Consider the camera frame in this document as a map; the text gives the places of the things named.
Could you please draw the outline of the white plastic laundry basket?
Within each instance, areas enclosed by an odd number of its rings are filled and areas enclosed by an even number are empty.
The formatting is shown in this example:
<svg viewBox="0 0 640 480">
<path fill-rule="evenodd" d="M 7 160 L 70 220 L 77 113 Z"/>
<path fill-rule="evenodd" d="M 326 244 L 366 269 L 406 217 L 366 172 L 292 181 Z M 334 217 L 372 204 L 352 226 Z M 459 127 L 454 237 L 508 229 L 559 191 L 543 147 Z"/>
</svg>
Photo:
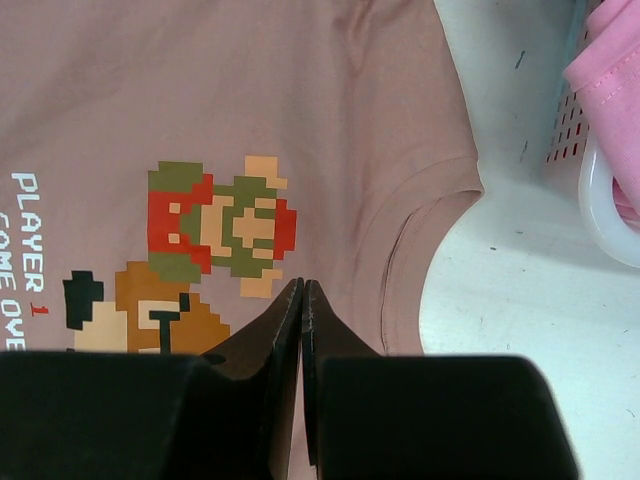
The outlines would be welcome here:
<svg viewBox="0 0 640 480">
<path fill-rule="evenodd" d="M 579 1 L 565 48 L 556 113 L 544 168 L 549 183 L 574 197 L 582 222 L 599 248 L 616 261 L 639 265 L 639 222 L 621 215 L 614 202 L 614 177 L 564 70 L 588 45 L 586 20 L 605 1 Z"/>
</svg>

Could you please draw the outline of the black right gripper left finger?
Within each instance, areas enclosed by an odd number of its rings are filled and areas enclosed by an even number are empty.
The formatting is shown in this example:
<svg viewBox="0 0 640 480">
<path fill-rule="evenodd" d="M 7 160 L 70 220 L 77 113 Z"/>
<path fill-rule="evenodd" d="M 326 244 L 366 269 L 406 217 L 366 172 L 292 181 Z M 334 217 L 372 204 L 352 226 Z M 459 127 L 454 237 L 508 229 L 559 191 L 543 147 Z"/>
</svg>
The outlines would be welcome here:
<svg viewBox="0 0 640 480">
<path fill-rule="evenodd" d="M 304 282 L 201 355 L 5 352 L 5 479 L 283 479 Z"/>
</svg>

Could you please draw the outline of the dusty pink printed t-shirt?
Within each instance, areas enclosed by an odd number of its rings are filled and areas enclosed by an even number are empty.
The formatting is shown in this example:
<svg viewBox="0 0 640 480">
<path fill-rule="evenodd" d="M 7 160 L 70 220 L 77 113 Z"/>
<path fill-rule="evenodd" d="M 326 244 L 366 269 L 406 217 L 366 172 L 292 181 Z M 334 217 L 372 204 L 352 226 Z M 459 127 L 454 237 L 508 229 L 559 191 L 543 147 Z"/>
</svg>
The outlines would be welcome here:
<svg viewBox="0 0 640 480">
<path fill-rule="evenodd" d="M 1 475 L 95 479 L 34 351 L 116 355 L 116 435 L 160 410 L 127 353 L 198 355 L 293 278 L 379 352 L 421 354 L 425 275 L 481 197 L 431 1 L 1 5 Z"/>
</svg>

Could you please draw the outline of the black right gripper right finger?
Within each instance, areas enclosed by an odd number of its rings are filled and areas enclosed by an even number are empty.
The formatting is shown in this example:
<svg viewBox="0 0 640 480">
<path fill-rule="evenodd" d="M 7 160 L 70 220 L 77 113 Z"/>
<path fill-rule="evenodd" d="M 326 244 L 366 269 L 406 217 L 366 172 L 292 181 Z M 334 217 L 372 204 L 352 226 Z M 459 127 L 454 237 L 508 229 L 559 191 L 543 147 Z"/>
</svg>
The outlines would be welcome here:
<svg viewBox="0 0 640 480">
<path fill-rule="evenodd" d="M 538 368 L 519 356 L 384 356 L 317 281 L 302 310 L 304 413 L 321 479 L 575 479 Z"/>
</svg>

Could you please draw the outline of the bright pink t-shirt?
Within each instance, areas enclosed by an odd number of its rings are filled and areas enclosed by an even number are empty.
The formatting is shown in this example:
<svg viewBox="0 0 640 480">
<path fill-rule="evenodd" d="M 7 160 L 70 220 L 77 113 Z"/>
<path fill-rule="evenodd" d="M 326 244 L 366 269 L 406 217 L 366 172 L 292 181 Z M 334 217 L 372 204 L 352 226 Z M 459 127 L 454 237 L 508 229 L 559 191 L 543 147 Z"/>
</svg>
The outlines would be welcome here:
<svg viewBox="0 0 640 480">
<path fill-rule="evenodd" d="M 639 222 L 639 3 L 605 1 L 589 43 L 564 70 L 614 177 L 614 202 Z"/>
</svg>

